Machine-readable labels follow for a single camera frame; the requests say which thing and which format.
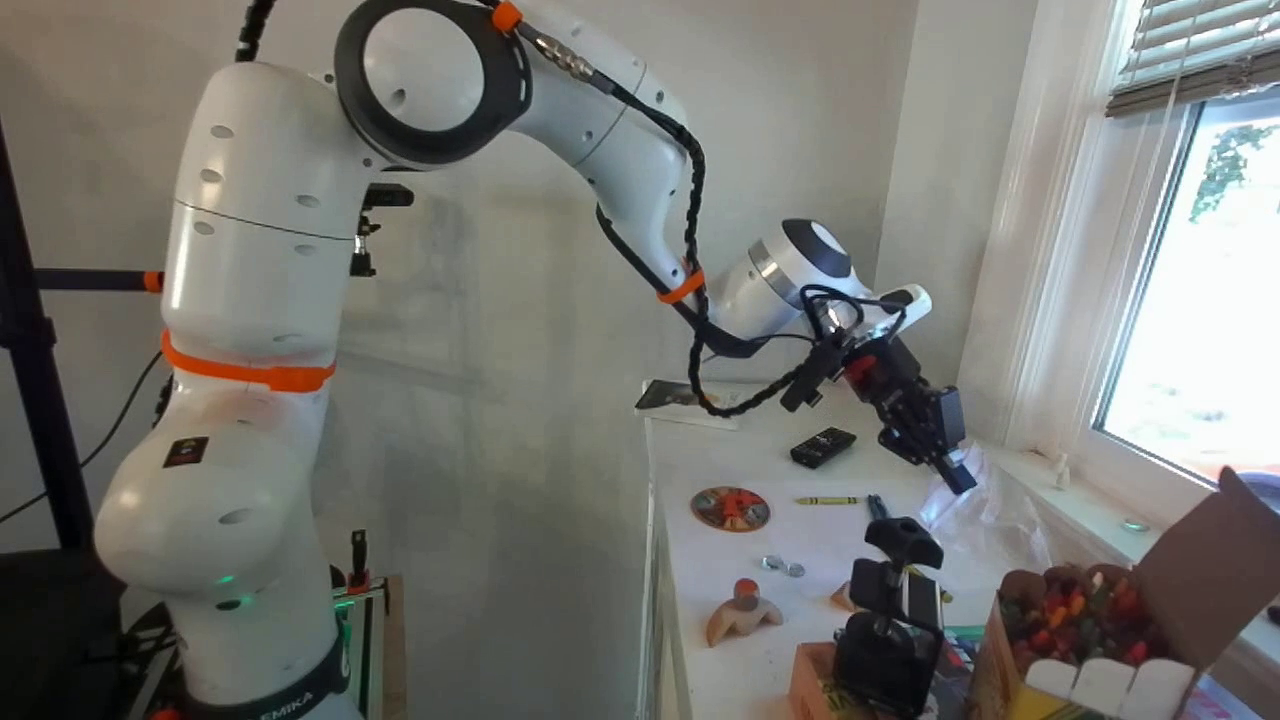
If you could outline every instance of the cardboard box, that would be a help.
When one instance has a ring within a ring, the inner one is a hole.
[[[1138,669],[1086,661],[1083,669],[1026,663],[1016,655],[1000,601],[1036,592],[1039,573],[1006,573],[988,622],[972,715],[1176,715],[1196,677],[1280,592],[1280,515],[1223,467],[1219,488],[1172,524],[1131,567],[1148,615],[1167,642],[1162,661]]]

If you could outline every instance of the white table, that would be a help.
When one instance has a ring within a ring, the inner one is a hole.
[[[795,467],[786,449],[818,427],[856,431],[856,449],[818,474]],[[659,636],[659,715],[692,720],[775,720],[786,715],[795,644],[831,642],[849,614],[831,592],[862,552],[867,510],[813,510],[795,498],[883,498],[892,515],[909,515],[933,488],[928,467],[912,467],[874,443],[874,417],[831,394],[817,413],[780,407],[744,421],[705,421],[695,413],[648,417],[648,474],[655,488],[655,636]],[[701,488],[741,484],[773,503],[760,531],[717,531],[688,511]],[[802,576],[767,573],[760,560],[798,560]],[[782,624],[753,636],[705,644],[705,622],[726,601],[730,581],[753,576],[780,604]]]

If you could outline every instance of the white wall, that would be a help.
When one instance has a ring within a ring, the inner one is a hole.
[[[278,5],[262,55],[323,70],[347,0]],[[708,143],[708,270],[775,218],[831,219],[873,270],[916,5],[572,0],[683,95]],[[41,266],[160,266],[168,185],[241,0],[3,0],[0,121]],[[626,413],[671,324],[549,153],[505,138],[410,179],[347,341],[316,474],[333,552],[367,530],[406,581],[410,715],[626,715],[645,449]],[[51,297],[78,443],[154,348],[136,297]],[[0,510],[31,488],[0,383]],[[150,394],[90,484],[142,431]],[[0,546],[41,546],[37,515]]]
[[[916,5],[874,285],[933,293],[909,344],[935,383],[959,374],[1031,19],[1031,0]]]

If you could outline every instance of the window blind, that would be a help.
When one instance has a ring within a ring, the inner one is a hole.
[[[1280,85],[1280,0],[1144,0],[1108,118]]]

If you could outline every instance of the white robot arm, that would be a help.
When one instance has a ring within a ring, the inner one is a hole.
[[[605,232],[695,330],[692,375],[701,344],[753,358],[809,312],[824,358],[839,358],[809,366],[813,383],[813,367],[824,379],[928,312],[924,290],[867,293],[813,219],[780,224],[705,290],[695,224],[683,253],[663,236],[683,164],[701,164],[675,102],[551,7],[367,0],[341,33],[335,88],[271,65],[217,72],[188,128],[163,271],[176,394],[96,515],[105,564],[176,622],[188,715],[351,715],[333,694],[309,503],[351,228],[377,171],[454,164],[505,128],[597,187]]]

